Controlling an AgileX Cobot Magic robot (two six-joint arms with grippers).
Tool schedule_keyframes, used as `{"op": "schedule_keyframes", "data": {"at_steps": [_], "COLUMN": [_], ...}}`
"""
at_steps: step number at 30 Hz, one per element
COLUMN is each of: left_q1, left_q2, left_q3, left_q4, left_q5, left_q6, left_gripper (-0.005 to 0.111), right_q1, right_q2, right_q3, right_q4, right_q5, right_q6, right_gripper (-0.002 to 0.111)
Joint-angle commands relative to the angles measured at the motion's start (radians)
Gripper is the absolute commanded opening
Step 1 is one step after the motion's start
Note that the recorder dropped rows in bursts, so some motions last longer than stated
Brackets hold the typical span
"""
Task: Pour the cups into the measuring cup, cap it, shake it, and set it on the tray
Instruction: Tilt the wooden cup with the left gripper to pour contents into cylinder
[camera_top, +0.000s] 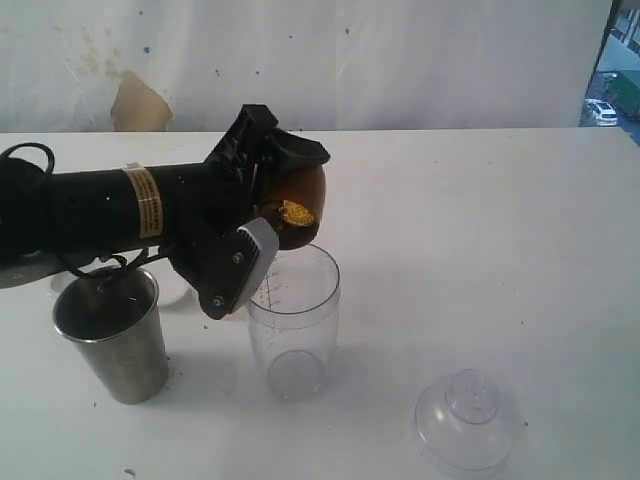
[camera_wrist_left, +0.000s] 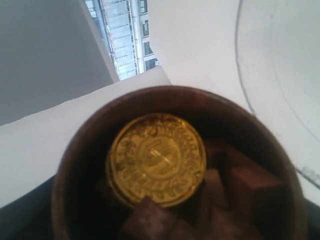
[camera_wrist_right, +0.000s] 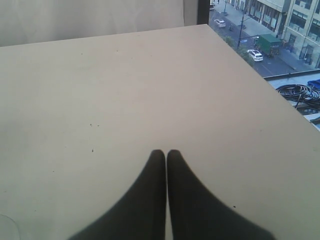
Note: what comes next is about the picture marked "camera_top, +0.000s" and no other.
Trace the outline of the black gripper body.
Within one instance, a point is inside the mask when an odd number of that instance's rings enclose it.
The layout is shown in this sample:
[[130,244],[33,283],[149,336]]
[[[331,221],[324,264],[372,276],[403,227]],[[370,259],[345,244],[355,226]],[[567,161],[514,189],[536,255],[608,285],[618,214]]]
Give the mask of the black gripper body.
[[255,218],[276,182],[277,134],[267,106],[246,104],[203,161],[164,167],[166,257],[208,257]]

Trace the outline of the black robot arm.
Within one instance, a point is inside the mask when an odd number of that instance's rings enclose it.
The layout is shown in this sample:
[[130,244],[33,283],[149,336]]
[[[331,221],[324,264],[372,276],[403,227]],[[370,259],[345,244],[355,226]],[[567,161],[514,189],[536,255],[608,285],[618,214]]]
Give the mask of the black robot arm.
[[62,271],[86,278],[94,260],[115,276],[167,259],[199,295],[224,306],[260,281],[275,254],[310,243],[325,202],[329,153],[282,130],[263,105],[244,106],[197,163],[56,171],[1,155],[1,284]]

